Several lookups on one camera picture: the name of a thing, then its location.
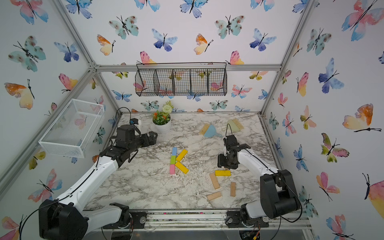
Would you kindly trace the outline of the green block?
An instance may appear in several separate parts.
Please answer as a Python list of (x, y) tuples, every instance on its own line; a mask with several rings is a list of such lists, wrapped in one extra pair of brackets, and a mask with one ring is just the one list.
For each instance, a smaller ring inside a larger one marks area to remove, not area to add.
[(174, 165), (176, 163), (176, 156), (171, 156), (170, 164)]

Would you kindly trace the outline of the pink block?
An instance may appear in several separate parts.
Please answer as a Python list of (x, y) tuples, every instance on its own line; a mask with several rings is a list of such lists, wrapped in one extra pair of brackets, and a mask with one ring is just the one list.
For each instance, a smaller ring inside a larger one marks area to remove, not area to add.
[(176, 166), (174, 164), (171, 164), (170, 165), (170, 175), (174, 175), (175, 174), (175, 169), (176, 169)]

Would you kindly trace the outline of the wooden block bottom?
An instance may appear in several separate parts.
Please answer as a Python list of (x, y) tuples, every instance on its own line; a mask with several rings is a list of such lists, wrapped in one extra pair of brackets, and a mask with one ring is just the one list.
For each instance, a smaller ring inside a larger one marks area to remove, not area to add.
[(208, 201), (212, 201), (212, 200), (215, 200), (217, 198), (220, 198), (221, 196), (222, 196), (221, 192), (216, 192), (216, 193), (208, 195), (207, 199), (208, 199)]

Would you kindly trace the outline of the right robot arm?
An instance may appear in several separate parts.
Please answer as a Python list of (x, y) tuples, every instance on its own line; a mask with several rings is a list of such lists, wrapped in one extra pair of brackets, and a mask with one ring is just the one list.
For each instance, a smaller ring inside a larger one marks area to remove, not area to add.
[(245, 166), (260, 178), (260, 199), (244, 204), (239, 211), (227, 212), (229, 228), (267, 227), (263, 218), (275, 219), (303, 211), (292, 174), (265, 162), (247, 144), (240, 144), (235, 135), (224, 138), (225, 153), (218, 155), (218, 167), (235, 170)]

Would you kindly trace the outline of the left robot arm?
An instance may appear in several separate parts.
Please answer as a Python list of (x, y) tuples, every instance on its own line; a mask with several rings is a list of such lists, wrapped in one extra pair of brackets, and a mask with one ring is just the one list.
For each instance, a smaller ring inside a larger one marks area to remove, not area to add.
[(90, 232), (111, 225), (115, 229), (134, 226), (130, 208), (112, 203), (86, 211), (91, 196), (125, 162), (131, 162), (140, 148), (156, 144), (158, 134), (118, 134), (115, 144), (105, 148), (96, 163), (67, 191), (39, 207), (39, 235), (45, 240), (81, 240)]

